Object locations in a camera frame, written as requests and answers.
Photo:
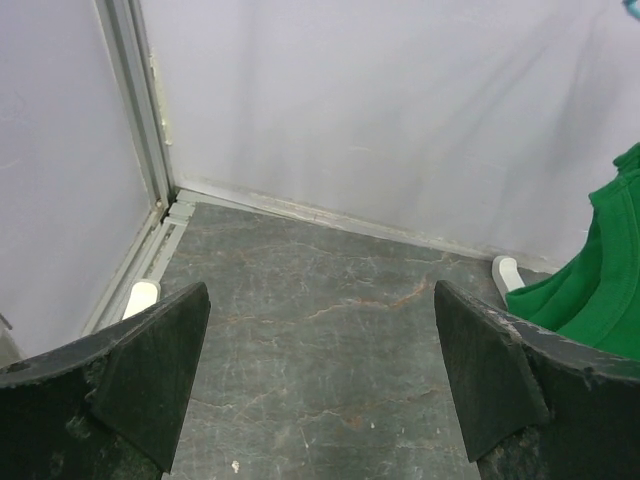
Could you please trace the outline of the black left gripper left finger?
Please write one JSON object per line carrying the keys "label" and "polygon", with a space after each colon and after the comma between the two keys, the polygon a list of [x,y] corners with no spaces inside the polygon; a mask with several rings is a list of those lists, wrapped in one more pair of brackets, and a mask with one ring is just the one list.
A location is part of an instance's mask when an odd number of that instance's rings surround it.
{"label": "black left gripper left finger", "polygon": [[204,283],[1,370],[4,479],[170,472],[210,313]]}

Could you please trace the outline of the silver white clothes rail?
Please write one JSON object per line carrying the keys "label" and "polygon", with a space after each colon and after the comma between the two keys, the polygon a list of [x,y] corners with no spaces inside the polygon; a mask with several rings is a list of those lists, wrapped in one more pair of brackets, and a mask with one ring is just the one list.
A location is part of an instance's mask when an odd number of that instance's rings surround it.
{"label": "silver white clothes rail", "polygon": [[[517,261],[509,256],[498,256],[493,260],[492,278],[503,301],[506,301],[507,293],[525,286]],[[152,306],[159,300],[160,291],[160,285],[156,281],[137,281],[131,288],[121,319],[128,319]]]}

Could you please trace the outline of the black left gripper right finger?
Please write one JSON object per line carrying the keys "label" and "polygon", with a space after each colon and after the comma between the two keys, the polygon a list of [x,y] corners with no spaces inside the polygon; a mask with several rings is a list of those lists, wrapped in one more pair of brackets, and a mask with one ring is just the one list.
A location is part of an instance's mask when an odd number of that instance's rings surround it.
{"label": "black left gripper right finger", "polygon": [[442,355],[484,479],[636,479],[639,364],[437,282]]}

